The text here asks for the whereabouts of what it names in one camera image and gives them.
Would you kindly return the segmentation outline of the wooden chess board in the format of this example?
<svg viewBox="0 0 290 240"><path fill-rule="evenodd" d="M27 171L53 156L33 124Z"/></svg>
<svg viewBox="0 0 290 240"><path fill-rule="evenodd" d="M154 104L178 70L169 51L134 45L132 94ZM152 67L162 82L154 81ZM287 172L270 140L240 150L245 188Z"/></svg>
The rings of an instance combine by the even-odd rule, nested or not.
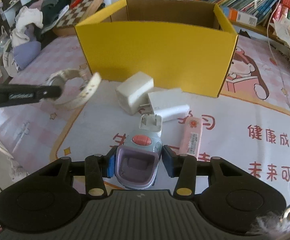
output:
<svg viewBox="0 0 290 240"><path fill-rule="evenodd" d="M103 2L104 0L82 0L60 18L52 31L57 36L75 35L75 25L97 12Z"/></svg>

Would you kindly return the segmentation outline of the pink rectangular eraser case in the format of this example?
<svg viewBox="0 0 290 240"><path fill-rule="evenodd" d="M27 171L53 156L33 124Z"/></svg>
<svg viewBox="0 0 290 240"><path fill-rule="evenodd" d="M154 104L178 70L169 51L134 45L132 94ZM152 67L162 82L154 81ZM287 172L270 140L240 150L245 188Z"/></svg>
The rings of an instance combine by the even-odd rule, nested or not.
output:
<svg viewBox="0 0 290 240"><path fill-rule="evenodd" d="M179 147L179 155L191 155L199 158L202 138L202 120L189 117L185 122L183 137Z"/></svg>

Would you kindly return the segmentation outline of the purple grey toy car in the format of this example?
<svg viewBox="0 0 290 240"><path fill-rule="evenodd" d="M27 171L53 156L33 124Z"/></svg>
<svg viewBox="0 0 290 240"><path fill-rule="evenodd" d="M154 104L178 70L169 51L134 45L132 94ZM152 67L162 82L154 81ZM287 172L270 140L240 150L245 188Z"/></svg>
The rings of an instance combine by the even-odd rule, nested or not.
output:
<svg viewBox="0 0 290 240"><path fill-rule="evenodd" d="M146 190L156 179L162 141L152 131L132 131L116 150L115 176L128 189Z"/></svg>

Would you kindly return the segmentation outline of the white plug charger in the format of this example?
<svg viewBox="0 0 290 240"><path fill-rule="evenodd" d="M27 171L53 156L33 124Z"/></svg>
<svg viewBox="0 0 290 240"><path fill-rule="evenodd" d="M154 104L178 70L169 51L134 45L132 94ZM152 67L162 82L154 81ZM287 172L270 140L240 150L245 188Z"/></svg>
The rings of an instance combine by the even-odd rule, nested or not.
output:
<svg viewBox="0 0 290 240"><path fill-rule="evenodd" d="M139 122L139 133L147 137L161 139L163 121L160 115L143 114Z"/></svg>

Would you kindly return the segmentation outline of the yellow cardboard box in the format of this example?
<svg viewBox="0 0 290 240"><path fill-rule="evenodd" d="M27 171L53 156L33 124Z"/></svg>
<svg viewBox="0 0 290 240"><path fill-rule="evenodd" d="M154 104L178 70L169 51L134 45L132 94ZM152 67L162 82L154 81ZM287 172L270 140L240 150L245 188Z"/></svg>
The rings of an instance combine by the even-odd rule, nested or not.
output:
<svg viewBox="0 0 290 240"><path fill-rule="evenodd" d="M160 88L216 98L238 35L216 4L192 0L120 0L75 26L92 72L125 81L137 72Z"/></svg>

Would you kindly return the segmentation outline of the white cube charger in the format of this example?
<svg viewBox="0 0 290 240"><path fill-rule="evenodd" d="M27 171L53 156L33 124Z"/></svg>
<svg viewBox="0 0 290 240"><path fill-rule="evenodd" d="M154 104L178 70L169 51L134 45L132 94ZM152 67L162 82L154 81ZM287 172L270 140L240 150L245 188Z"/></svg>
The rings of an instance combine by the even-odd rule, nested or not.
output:
<svg viewBox="0 0 290 240"><path fill-rule="evenodd" d="M141 105L148 103L147 94L153 87L154 79L143 72L129 77L116 88L120 107L129 115L136 114Z"/></svg>

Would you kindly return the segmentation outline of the pile of clothes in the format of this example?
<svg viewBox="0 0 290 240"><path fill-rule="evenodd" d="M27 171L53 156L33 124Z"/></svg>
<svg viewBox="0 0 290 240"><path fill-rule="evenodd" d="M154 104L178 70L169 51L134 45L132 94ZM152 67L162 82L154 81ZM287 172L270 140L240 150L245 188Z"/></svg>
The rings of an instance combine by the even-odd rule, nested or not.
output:
<svg viewBox="0 0 290 240"><path fill-rule="evenodd" d="M39 55L42 32L54 27L70 4L71 0L31 0L16 12L14 27L2 42L8 76L15 77Z"/></svg>

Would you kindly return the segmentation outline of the white power adapter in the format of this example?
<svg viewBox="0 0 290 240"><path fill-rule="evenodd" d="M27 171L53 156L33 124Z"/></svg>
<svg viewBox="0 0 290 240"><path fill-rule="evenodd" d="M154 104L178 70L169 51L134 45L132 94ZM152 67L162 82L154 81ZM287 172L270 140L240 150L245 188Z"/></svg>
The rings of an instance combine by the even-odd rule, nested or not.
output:
<svg viewBox="0 0 290 240"><path fill-rule="evenodd" d="M150 92L148 99L153 114L159 115L163 122L185 118L189 113L189 104L180 88Z"/></svg>

